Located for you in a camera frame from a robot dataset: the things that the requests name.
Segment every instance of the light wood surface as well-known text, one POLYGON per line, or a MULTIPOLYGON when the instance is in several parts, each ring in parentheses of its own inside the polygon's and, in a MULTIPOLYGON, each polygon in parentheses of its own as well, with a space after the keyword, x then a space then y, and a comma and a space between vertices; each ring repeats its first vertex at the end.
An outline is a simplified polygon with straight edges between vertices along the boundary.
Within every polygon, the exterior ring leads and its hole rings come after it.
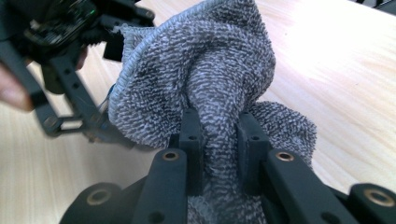
MULTIPOLYGON (((155 11, 158 25, 198 2, 140 5, 155 11)), ((326 184, 347 192, 354 183, 372 182, 396 191, 396 17, 346 0, 257 4, 276 53, 276 77, 261 100, 280 102, 317 124, 313 164, 326 184)), ((80 72, 98 104, 121 69, 103 61, 102 51, 103 45, 90 49, 80 72)), ((93 145, 82 135, 49 139, 34 113, 4 105, 0 149, 0 223, 19 224, 59 222, 92 184, 132 184, 155 153, 93 145)))

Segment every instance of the robotic arm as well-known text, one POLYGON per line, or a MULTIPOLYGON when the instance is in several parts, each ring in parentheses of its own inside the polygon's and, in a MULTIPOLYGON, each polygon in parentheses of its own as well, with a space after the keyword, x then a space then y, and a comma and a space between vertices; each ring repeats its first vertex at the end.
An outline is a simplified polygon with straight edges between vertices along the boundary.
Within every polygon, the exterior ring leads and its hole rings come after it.
POLYGON ((125 138, 100 111, 75 72, 84 46, 106 41, 104 57, 120 61, 123 37, 109 30, 120 24, 153 26, 154 14, 128 0, 8 0, 0 5, 0 61, 30 94, 42 129, 48 136, 84 133, 91 142, 119 143, 125 138), (73 115, 59 117, 44 91, 26 69, 24 59, 41 65, 45 88, 64 94, 73 115), (67 123, 78 123, 67 128, 67 123))

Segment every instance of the knit fabric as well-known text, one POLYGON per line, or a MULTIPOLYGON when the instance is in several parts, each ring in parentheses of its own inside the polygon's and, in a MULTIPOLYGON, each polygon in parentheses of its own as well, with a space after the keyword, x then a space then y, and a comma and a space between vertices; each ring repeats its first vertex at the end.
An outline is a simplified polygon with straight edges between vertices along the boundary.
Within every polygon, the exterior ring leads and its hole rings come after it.
POLYGON ((250 111, 275 149, 310 165, 316 127, 277 103, 256 103, 273 80, 275 55, 254 0, 207 0, 158 28, 122 26, 123 69, 109 118, 128 138, 165 148, 183 111, 199 114, 205 189, 189 197, 189 223, 265 223, 259 197, 238 186, 236 129, 250 111))

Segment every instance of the screw hole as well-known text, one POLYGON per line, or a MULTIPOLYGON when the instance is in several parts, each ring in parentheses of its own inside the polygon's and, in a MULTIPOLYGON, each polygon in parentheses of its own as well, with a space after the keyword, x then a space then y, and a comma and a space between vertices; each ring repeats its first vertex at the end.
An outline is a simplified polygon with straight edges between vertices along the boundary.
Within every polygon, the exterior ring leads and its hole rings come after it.
POLYGON ((276 157, 282 161, 293 161, 293 155, 289 154, 288 152, 278 152, 276 153, 276 157))
POLYGON ((178 154, 176 152, 166 152, 163 154, 163 159, 166 161, 175 161, 178 159, 178 154))
POLYGON ((372 203, 376 203, 384 207, 392 207, 395 205, 395 201, 388 196, 388 194, 379 189, 366 189, 364 191, 364 196, 366 196, 366 198, 368 198, 372 203))
POLYGON ((111 191, 108 189, 96 189, 87 198, 89 205, 100 205, 111 198, 111 191))
POLYGON ((165 220, 165 216, 161 212, 153 212, 148 215, 148 222, 157 224, 165 220))
POLYGON ((338 218, 337 216, 335 216, 329 212, 322 213, 321 218, 329 224, 340 224, 341 223, 340 218, 338 218))

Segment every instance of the black plastic part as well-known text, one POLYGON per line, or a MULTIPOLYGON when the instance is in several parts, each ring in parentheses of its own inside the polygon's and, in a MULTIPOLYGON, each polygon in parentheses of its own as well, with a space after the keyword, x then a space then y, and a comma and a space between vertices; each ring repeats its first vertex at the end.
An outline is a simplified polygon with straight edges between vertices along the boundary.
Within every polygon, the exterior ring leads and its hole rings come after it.
POLYGON ((267 197, 262 197, 262 211, 269 224, 289 224, 290 220, 282 204, 274 203, 267 197))
MULTIPOLYGON (((78 48, 79 44, 71 46, 71 53, 75 50, 72 47, 78 48)), ((75 130, 61 130, 61 132, 84 132, 93 142, 118 143, 125 147, 132 148, 135 142, 128 138, 112 125, 106 116, 96 108, 91 96, 86 91, 84 84, 78 78, 74 71, 75 63, 71 62, 74 55, 64 55, 53 58, 49 61, 50 66, 57 73, 64 93, 75 112, 73 119, 80 119, 82 126, 75 130)))
POLYGON ((188 158, 188 194, 202 195, 204 188, 204 152, 202 146, 201 125, 195 109, 186 109, 181 121, 178 147, 188 158))
POLYGON ((93 1, 103 14, 128 21, 137 26, 154 26, 154 13, 152 11, 137 7, 131 0, 93 1))
POLYGON ((396 194, 373 184, 354 185, 346 201, 361 224, 396 223, 396 194))
POLYGON ((103 57, 112 61, 121 62, 123 52, 123 35, 118 32, 109 38, 106 42, 103 57))
POLYGON ((169 138, 168 147, 179 148, 178 139, 179 139, 179 134, 178 133, 171 134, 171 137, 169 138))
POLYGON ((130 224, 133 211, 136 209, 137 201, 145 186, 146 177, 138 180, 128 188, 124 189, 120 196, 119 204, 113 213, 110 224, 130 224))
POLYGON ((239 179, 242 190, 249 195, 262 194, 261 162, 272 149, 268 136, 259 122, 248 112, 239 115, 238 138, 239 179))
POLYGON ((187 223, 187 156, 169 148, 154 157, 134 210, 133 224, 187 223))
POLYGON ((45 88, 54 94, 64 94, 64 89, 57 74, 53 71, 52 67, 47 65, 41 65, 41 73, 43 74, 43 79, 45 83, 45 88))
POLYGON ((396 16, 396 0, 391 0, 385 3, 377 4, 375 8, 396 16))
POLYGON ((340 201, 340 203, 347 208, 347 198, 348 195, 346 195, 345 193, 339 191, 338 189, 334 189, 329 187, 329 189, 332 191, 332 194, 338 199, 338 201, 340 201))
POLYGON ((28 27, 28 20, 19 16, 6 1, 0 1, 0 41, 20 34, 28 27))
POLYGON ((57 115, 52 109, 45 93, 41 90, 40 85, 35 81, 29 70, 27 70, 24 59, 9 41, 0 42, 0 61, 8 67, 31 96, 35 113, 44 132, 52 137, 58 136, 62 122, 54 119, 51 125, 47 125, 48 118, 57 118, 57 115))
POLYGON ((47 12, 50 12, 50 7, 54 1, 8 0, 7 2, 17 9, 26 19, 43 21, 46 19, 47 12))
POLYGON ((272 150, 263 163, 263 170, 291 223, 358 223, 298 155, 272 150))
POLYGON ((82 191, 67 208, 60 224, 107 224, 121 199, 120 187, 100 183, 82 191))
MULTIPOLYGON (((364 1, 365 0, 357 0, 356 2, 359 3, 359 4, 363 4, 364 1)), ((378 5, 381 5, 382 3, 384 3, 383 0, 375 0, 375 7, 378 6, 378 5)))

